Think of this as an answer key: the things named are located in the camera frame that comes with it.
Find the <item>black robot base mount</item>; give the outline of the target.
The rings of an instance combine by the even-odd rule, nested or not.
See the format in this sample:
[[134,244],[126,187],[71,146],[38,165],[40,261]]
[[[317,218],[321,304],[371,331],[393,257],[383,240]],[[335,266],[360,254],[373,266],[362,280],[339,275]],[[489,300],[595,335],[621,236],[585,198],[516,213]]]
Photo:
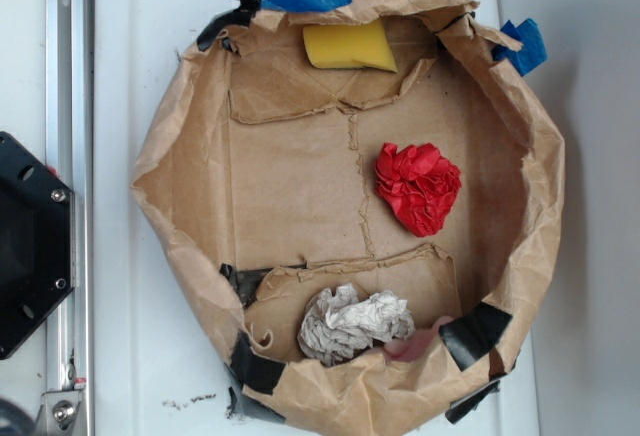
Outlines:
[[9,359],[72,291],[73,192],[1,134],[1,358]]

